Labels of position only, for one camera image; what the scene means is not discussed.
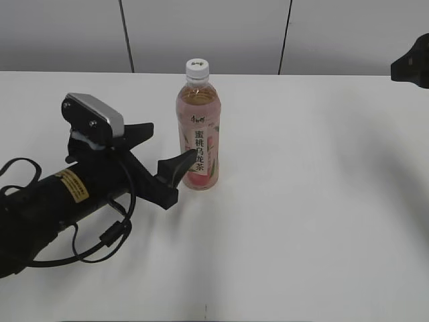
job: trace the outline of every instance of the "white wall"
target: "white wall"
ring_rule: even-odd
[[[0,0],[0,70],[129,72],[118,0]],[[290,0],[123,0],[137,72],[276,74]],[[283,74],[384,74],[428,0],[295,0]]]
[[[216,74],[276,74],[288,0],[123,0],[137,72],[184,72],[188,59]]]
[[[0,1],[0,70],[130,71],[117,0]]]
[[[428,15],[428,0],[295,0],[282,72],[389,75]]]

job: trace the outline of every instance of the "label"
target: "label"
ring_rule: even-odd
[[[208,172],[207,160],[207,127],[193,129],[191,149],[196,150],[196,162],[190,171],[206,176]]]
[[[64,183],[70,194],[73,196],[75,203],[80,203],[85,199],[89,198],[88,191],[79,179],[79,177],[70,169],[65,169],[55,174],[58,178],[61,178],[61,182]]]
[[[219,118],[188,117],[190,122],[179,122],[180,150],[182,153],[196,150],[196,162],[189,169],[187,179],[196,186],[204,186],[219,171]]]

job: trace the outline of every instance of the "table surface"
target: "table surface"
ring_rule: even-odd
[[[384,76],[213,75],[220,179],[180,185],[169,211],[139,201],[102,264],[27,268],[0,280],[2,321],[429,321],[429,95]],[[126,123],[155,123],[135,155],[154,173],[179,152],[170,74],[0,72],[0,164],[65,167],[60,104],[90,93]],[[25,184],[15,165],[1,186]],[[127,197],[121,197],[127,203]],[[118,215],[81,221],[77,246]],[[39,260],[71,255],[72,229]]]

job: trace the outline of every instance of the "plastic bottle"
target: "plastic bottle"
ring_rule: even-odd
[[[197,161],[183,178],[186,186],[206,190],[219,177],[219,121],[221,101],[208,82],[208,62],[195,58],[186,63],[186,85],[179,92],[176,113],[180,149],[196,149]]]

